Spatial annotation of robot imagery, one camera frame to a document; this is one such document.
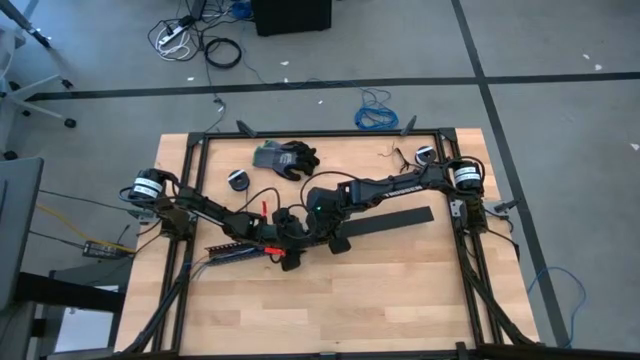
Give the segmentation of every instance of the wooden tabletop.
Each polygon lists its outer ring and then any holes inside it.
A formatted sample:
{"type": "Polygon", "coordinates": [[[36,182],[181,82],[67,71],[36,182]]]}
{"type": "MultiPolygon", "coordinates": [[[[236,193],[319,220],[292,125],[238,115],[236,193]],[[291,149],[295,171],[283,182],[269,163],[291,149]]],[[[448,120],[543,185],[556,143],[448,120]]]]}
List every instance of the wooden tabletop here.
{"type": "MultiPolygon", "coordinates": [[[[482,131],[457,129],[457,135],[461,153],[479,158],[486,166],[485,201],[499,200],[482,131]]],[[[186,134],[163,135],[154,166],[179,176],[186,139],[186,134]]],[[[318,149],[321,164],[317,172],[338,170],[371,179],[398,173],[401,163],[397,157],[379,155],[389,153],[393,144],[410,160],[420,146],[433,145],[432,138],[423,136],[323,137],[303,141],[318,149]]],[[[280,191],[282,206],[299,203],[302,182],[287,181],[270,169],[252,167],[253,152],[263,142],[212,141],[203,194],[230,209],[239,208],[245,202],[245,193],[233,191],[227,177],[235,169],[245,169],[251,179],[249,197],[274,186],[280,191]]],[[[199,153],[196,149],[192,186],[199,153]]],[[[336,183],[345,180],[338,175],[320,176],[307,189],[335,189],[336,183]]],[[[275,210],[273,194],[265,193],[259,200],[267,202],[269,213],[275,210]]],[[[458,341],[473,348],[445,196],[423,191],[392,198],[353,218],[425,205],[431,206],[435,221],[354,237],[350,239],[351,251],[340,255],[332,255],[327,247],[309,249],[302,256],[302,266],[291,272],[282,272],[268,258],[206,269],[189,288],[181,354],[443,350],[453,349],[458,341]]],[[[249,211],[260,213],[261,207],[261,201],[256,201],[249,211]]],[[[304,219],[302,213],[297,215],[304,219]]],[[[492,230],[509,236],[507,224],[495,218],[488,220],[492,230]]],[[[152,231],[141,237],[138,246],[156,234],[152,231]]],[[[194,261],[206,255],[205,247],[229,242],[219,227],[199,220],[194,261]]],[[[526,336],[537,339],[512,245],[492,234],[483,234],[482,243],[496,300],[526,336]]],[[[134,340],[155,310],[167,249],[168,242],[161,239],[136,257],[116,350],[134,340]]],[[[176,264],[174,273],[180,266],[176,264]]],[[[479,308],[485,337],[490,341],[482,301],[479,308]]],[[[167,317],[167,346],[174,310],[175,303],[167,317]]]]}

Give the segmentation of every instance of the work glove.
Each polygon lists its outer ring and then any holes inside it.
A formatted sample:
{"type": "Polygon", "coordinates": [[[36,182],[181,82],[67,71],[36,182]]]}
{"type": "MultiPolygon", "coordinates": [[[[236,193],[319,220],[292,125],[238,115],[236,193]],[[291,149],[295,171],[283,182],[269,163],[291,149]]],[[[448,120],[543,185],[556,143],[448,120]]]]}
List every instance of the work glove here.
{"type": "Polygon", "coordinates": [[[253,166],[270,168],[287,180],[299,181],[300,175],[293,170],[302,171],[307,176],[313,175],[313,169],[320,164],[315,153],[315,148],[310,148],[301,141],[280,144],[267,140],[263,146],[256,148],[253,166]]]}

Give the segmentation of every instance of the chair leg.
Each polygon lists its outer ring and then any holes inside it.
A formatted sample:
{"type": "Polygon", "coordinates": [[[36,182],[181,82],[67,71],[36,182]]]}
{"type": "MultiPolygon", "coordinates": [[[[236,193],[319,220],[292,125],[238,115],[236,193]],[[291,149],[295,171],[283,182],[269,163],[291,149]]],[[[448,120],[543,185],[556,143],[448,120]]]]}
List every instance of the chair leg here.
{"type": "Polygon", "coordinates": [[[41,108],[40,106],[33,105],[33,104],[28,103],[26,101],[14,99],[14,98],[12,98],[11,101],[15,102],[16,105],[22,106],[23,108],[29,109],[31,111],[37,111],[39,113],[42,113],[42,114],[45,114],[45,115],[49,115],[49,116],[52,116],[52,117],[60,119],[60,120],[66,120],[66,118],[64,116],[62,116],[62,115],[60,115],[60,114],[58,114],[56,112],[47,110],[45,108],[41,108]]]}
{"type": "Polygon", "coordinates": [[[28,86],[25,86],[23,88],[20,88],[20,89],[18,89],[16,91],[12,92],[11,96],[19,97],[21,99],[26,99],[26,98],[28,98],[29,96],[32,95],[31,93],[34,93],[34,92],[38,91],[39,87],[44,86],[44,85],[46,85],[46,84],[48,84],[48,83],[50,83],[52,81],[61,81],[61,80],[62,80],[62,76],[60,76],[59,74],[53,75],[53,76],[50,76],[50,77],[48,77],[46,79],[40,80],[38,82],[35,82],[35,83],[31,84],[31,85],[28,85],[28,86]]]}

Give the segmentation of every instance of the chair wheel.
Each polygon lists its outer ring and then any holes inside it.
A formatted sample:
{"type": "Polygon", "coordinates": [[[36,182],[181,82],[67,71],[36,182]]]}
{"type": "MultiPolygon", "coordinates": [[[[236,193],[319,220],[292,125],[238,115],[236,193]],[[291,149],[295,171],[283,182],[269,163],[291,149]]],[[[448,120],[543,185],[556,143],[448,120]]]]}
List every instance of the chair wheel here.
{"type": "Polygon", "coordinates": [[[76,127],[76,121],[73,119],[67,119],[64,121],[64,126],[68,127],[69,129],[73,129],[74,127],[76,127]]]}
{"type": "Polygon", "coordinates": [[[15,81],[9,81],[9,88],[11,89],[11,91],[20,90],[20,84],[15,81]]]}
{"type": "Polygon", "coordinates": [[[66,87],[67,89],[71,89],[73,87],[73,84],[67,79],[62,79],[62,86],[66,87]]]}
{"type": "Polygon", "coordinates": [[[5,160],[15,160],[18,158],[18,154],[16,154],[15,151],[7,151],[3,155],[5,160]]]}

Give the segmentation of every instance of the small electronic device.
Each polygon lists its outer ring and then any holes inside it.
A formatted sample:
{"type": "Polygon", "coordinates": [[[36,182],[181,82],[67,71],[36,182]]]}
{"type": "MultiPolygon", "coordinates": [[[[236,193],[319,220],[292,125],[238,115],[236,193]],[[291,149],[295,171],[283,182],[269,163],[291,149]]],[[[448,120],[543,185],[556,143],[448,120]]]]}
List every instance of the small electronic device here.
{"type": "Polygon", "coordinates": [[[249,188],[249,175],[243,169],[233,170],[227,178],[229,186],[235,191],[245,191],[249,188]]]}
{"type": "Polygon", "coordinates": [[[178,26],[174,29],[171,29],[167,24],[167,35],[158,41],[160,46],[167,44],[169,41],[173,40],[178,35],[182,34],[183,31],[187,30],[196,20],[191,16],[187,15],[178,21],[178,26]]]}
{"type": "Polygon", "coordinates": [[[126,251],[122,251],[111,246],[98,244],[93,241],[85,242],[84,249],[82,249],[82,256],[98,259],[116,260],[121,259],[127,255],[129,255],[129,253],[127,253],[126,251]]]}

